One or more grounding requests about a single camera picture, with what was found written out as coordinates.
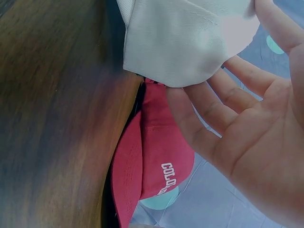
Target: wood grain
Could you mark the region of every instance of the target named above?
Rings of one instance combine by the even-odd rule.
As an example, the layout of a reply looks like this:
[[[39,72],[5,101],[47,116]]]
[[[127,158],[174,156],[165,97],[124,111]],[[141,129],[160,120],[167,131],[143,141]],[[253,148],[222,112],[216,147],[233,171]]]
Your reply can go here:
[[[0,11],[0,227],[100,227],[140,83],[122,70],[116,1],[9,4]]]

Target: blue fabric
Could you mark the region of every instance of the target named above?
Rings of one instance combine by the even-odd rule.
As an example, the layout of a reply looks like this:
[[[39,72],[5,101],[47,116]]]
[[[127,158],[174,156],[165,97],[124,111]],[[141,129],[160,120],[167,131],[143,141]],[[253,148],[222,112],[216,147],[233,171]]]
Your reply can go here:
[[[277,0],[275,3],[304,28],[304,0]],[[290,77],[288,56],[262,27],[239,56],[261,69]],[[232,77],[248,91],[236,77]],[[179,186],[178,195],[173,196],[176,197],[174,203],[168,203],[167,208],[160,210],[156,209],[157,202],[153,202],[153,199],[149,199],[149,203],[154,209],[149,208],[149,204],[145,206],[139,202],[132,223],[165,228],[281,228],[266,218],[221,173],[198,155],[191,176]]]

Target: baseball cap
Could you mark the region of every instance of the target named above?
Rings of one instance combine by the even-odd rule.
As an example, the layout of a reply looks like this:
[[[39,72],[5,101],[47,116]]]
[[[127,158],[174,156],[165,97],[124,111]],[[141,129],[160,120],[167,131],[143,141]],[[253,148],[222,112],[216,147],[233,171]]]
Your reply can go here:
[[[122,134],[112,162],[112,195],[121,228],[129,227],[139,200],[174,189],[194,164],[194,151],[169,110],[165,86],[151,80],[143,86],[141,109]]]

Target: white cloth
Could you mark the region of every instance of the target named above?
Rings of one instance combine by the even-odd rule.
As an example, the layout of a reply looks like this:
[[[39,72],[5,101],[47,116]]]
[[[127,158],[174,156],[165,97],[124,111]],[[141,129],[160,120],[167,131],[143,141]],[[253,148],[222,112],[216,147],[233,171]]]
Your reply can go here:
[[[210,78],[259,27],[254,0],[117,0],[125,70],[170,87]]]

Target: teal dot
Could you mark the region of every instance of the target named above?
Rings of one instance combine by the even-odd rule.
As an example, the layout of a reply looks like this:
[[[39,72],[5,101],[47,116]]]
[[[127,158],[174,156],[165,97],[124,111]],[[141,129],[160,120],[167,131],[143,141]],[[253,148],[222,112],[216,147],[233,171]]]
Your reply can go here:
[[[147,198],[144,200],[142,199],[140,202],[144,206],[150,209],[164,210],[175,202],[178,195],[179,195],[179,187],[176,187],[175,189],[166,192],[160,196],[153,196],[151,198]]]
[[[268,36],[266,38],[266,42],[270,50],[272,50],[274,53],[281,55],[284,53],[284,51],[275,43],[275,41],[271,38],[271,36]]]

